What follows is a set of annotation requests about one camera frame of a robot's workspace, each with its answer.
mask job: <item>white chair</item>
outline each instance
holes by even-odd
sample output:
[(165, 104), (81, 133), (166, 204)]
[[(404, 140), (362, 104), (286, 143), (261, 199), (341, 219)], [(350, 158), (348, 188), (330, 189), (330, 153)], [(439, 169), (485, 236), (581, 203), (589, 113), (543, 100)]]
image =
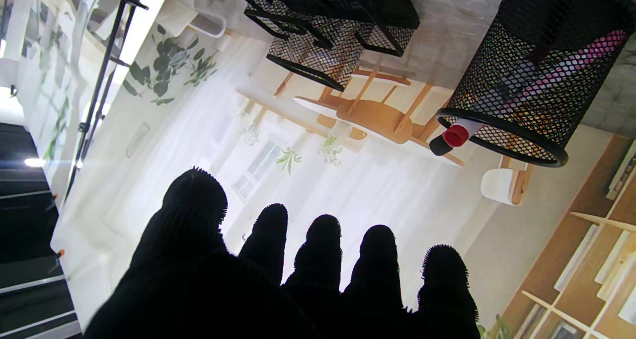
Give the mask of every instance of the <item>white chair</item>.
[(521, 205), (533, 166), (526, 164), (524, 170), (510, 168), (511, 158), (502, 156), (498, 169), (490, 169), (481, 178), (481, 194), (507, 205)]

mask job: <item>gloved hand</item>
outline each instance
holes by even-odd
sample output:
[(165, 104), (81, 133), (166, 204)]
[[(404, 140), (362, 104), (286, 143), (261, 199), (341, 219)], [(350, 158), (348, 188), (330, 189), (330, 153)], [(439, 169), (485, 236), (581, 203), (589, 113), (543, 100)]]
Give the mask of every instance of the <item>gloved hand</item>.
[[(266, 207), (238, 255), (276, 284), (282, 278), (287, 223), (283, 205)], [(338, 291), (341, 258), (340, 224), (321, 215), (309, 227), (295, 271), (282, 285), (325, 337), (479, 338), (468, 271), (452, 247), (435, 246), (426, 254), (415, 313), (402, 306), (398, 251), (388, 227), (376, 225), (366, 232), (343, 293)]]
[(175, 179), (84, 337), (479, 338), (466, 267), (452, 248), (427, 254), (419, 310), (409, 313), (388, 227), (364, 235), (351, 283), (340, 293), (335, 217), (315, 219), (295, 271), (280, 286), (284, 206), (261, 212), (238, 257), (219, 230), (226, 210), (225, 192), (208, 173), (191, 169)]

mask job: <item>black mesh storage box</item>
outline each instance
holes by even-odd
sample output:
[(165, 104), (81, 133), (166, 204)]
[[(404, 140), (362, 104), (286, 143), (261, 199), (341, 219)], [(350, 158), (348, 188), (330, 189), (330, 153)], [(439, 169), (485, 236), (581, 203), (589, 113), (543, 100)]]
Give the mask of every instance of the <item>black mesh storage box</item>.
[(270, 35), (288, 40), (290, 33), (304, 35), (307, 31), (318, 47), (331, 49), (340, 38), (338, 20), (322, 15), (293, 11), (280, 0), (246, 0), (245, 15)]
[(356, 21), (334, 21), (340, 25), (341, 38), (334, 42), (331, 50), (316, 47), (310, 35), (291, 35), (288, 41), (275, 39), (267, 59), (312, 81), (343, 91), (356, 69), (363, 46), (354, 39), (359, 28)]
[(438, 121), (485, 124), (471, 141), (561, 167), (565, 146), (634, 31), (630, 0), (503, 0)]
[(281, 0), (291, 10), (363, 22), (356, 38), (364, 48), (402, 56), (418, 15), (410, 0)]

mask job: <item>finger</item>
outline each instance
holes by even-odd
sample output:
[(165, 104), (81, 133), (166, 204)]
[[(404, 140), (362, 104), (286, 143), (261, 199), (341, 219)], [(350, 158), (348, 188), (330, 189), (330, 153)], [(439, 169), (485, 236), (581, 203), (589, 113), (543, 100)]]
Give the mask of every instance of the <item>finger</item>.
[(340, 286), (340, 223), (332, 215), (321, 215), (307, 231), (307, 239), (296, 253), (294, 273), (285, 285), (314, 285), (338, 291)]
[(282, 279), (287, 223), (287, 210), (280, 203), (264, 208), (238, 254), (261, 267), (276, 284)]
[(398, 249), (390, 228), (376, 225), (364, 234), (360, 258), (343, 295), (361, 307), (400, 310)]
[(227, 207), (223, 188), (210, 174), (196, 168), (184, 172), (172, 181), (161, 209), (148, 222), (131, 268), (152, 260), (226, 251), (219, 225)]
[(432, 333), (479, 338), (477, 305), (468, 291), (468, 270), (451, 246), (429, 249), (423, 262), (424, 285), (417, 295), (416, 316)]

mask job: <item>red marker cap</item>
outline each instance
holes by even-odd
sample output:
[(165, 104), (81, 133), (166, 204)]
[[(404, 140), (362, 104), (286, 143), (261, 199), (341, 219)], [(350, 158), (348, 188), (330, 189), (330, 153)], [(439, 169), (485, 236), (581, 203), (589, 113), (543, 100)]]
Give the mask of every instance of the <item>red marker cap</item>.
[(463, 126), (453, 125), (441, 135), (452, 147), (460, 147), (470, 138), (468, 130)]

